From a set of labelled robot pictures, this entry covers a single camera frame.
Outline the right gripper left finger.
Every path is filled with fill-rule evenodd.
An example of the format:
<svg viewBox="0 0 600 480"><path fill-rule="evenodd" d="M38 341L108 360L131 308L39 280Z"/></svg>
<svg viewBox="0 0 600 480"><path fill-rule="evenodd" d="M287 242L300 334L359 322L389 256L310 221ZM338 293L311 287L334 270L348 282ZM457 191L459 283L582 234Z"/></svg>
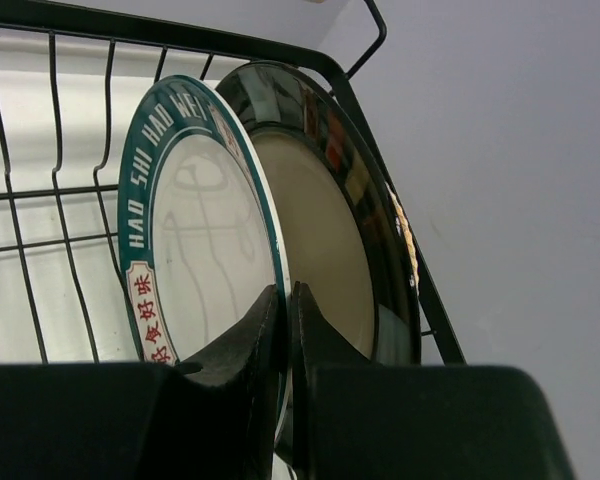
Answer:
<svg viewBox="0 0 600 480"><path fill-rule="evenodd" d="M0 479L268 479L278 295L177 366L0 366Z"/></svg>

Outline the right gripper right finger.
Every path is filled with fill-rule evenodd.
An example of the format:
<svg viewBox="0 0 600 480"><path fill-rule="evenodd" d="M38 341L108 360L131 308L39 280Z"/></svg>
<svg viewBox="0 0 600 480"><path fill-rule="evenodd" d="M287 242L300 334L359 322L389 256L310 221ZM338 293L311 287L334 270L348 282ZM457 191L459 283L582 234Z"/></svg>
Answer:
<svg viewBox="0 0 600 480"><path fill-rule="evenodd" d="M302 479L571 479L534 379L503 366L389 367L361 355L304 283L289 309Z"/></svg>

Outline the black rimmed beige plate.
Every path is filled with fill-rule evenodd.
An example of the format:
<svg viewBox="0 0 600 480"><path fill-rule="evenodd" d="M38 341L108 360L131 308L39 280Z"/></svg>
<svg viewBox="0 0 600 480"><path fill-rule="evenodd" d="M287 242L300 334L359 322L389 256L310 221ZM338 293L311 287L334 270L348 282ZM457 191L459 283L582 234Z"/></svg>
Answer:
<svg viewBox="0 0 600 480"><path fill-rule="evenodd" d="M291 278L329 323L384 365L421 361L407 247L374 155L342 107L290 66L252 62L218 85L261 161Z"/></svg>

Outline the woven bamboo round plate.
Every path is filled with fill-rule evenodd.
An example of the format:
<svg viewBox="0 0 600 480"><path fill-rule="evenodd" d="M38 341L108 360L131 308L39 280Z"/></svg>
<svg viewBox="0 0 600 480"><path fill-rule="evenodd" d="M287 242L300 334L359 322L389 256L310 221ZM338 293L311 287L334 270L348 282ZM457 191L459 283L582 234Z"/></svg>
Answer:
<svg viewBox="0 0 600 480"><path fill-rule="evenodd" d="M410 284L416 289L416 294L419 294L419 270L413 233L397 195L389 184L386 184L386 186L396 212L396 228L400 231L402 237L404 238L409 255L413 277L413 279L410 281Z"/></svg>

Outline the teal rim Hao Wei plate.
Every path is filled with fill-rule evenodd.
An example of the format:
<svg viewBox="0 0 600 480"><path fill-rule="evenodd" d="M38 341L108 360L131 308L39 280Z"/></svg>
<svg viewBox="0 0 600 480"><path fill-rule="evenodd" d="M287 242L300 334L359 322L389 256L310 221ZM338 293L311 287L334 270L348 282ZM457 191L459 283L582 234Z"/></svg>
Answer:
<svg viewBox="0 0 600 480"><path fill-rule="evenodd" d="M183 362L267 286L288 308L289 265L263 166L231 107L200 80L165 77L140 101L121 157L117 229L145 361Z"/></svg>

